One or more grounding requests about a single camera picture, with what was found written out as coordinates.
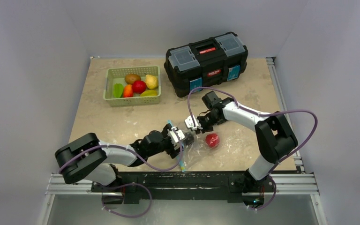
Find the red fake apple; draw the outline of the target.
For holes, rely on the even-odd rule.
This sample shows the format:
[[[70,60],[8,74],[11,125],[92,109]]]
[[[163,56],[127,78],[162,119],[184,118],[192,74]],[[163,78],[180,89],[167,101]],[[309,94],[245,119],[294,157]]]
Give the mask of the red fake apple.
[[[136,81],[133,84],[133,92],[136,94],[141,94],[142,92],[146,91],[147,85],[144,81]]]

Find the brown orange fake fruit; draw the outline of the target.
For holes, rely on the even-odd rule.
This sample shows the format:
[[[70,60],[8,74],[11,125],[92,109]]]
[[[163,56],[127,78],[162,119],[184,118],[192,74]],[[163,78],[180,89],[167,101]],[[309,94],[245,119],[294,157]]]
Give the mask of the brown orange fake fruit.
[[[141,79],[141,77],[140,77],[139,75],[137,75],[137,74],[127,74],[127,75],[125,75],[124,80],[125,80],[125,82],[126,82],[127,84],[131,84],[131,85],[132,85],[134,82],[136,82],[136,81],[141,81],[142,79]]]

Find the yellow fake pear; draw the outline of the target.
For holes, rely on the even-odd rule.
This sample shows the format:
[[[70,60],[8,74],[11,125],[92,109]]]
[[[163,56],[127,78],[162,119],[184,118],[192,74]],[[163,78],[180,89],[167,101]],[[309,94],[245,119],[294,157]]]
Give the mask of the yellow fake pear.
[[[154,90],[159,87],[159,79],[157,76],[147,74],[145,83],[148,89]]]

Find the yellow fake bell pepper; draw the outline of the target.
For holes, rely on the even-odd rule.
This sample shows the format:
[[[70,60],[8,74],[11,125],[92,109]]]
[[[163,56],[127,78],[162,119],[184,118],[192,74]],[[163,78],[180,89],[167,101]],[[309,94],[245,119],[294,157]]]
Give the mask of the yellow fake bell pepper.
[[[140,94],[140,97],[157,96],[158,92],[155,90],[146,90]]]

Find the clear zip top bag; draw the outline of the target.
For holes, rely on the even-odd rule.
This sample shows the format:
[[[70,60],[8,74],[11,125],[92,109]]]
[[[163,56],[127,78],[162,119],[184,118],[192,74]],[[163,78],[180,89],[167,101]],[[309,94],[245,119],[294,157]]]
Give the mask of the clear zip top bag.
[[[216,133],[220,144],[209,148],[205,142],[208,134]],[[185,147],[182,161],[172,171],[244,171],[253,159],[245,137],[246,129],[234,122],[226,122],[213,132],[195,135],[192,145]]]

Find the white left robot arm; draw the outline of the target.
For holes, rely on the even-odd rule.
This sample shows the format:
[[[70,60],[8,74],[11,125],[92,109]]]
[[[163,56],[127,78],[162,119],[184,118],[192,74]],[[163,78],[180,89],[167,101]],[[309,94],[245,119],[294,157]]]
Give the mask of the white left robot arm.
[[[128,145],[109,144],[88,133],[58,149],[54,156],[58,173],[65,183],[74,184],[81,180],[95,181],[108,191],[117,191],[121,186],[116,164],[137,167],[142,164],[163,171],[148,162],[156,154],[165,152],[171,158],[181,156],[188,135],[171,124],[162,131],[153,130],[143,139]]]

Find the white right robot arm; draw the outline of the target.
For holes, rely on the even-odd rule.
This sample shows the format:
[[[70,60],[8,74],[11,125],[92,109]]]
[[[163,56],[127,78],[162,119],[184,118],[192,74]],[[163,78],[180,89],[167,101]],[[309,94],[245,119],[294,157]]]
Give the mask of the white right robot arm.
[[[191,120],[191,127],[197,131],[210,132],[214,125],[232,121],[255,132],[260,155],[246,170],[244,178],[246,188],[251,191],[261,187],[274,165],[298,146],[296,135],[282,114],[272,116],[258,112],[231,97],[221,99],[214,91],[205,94],[202,101],[208,112]]]

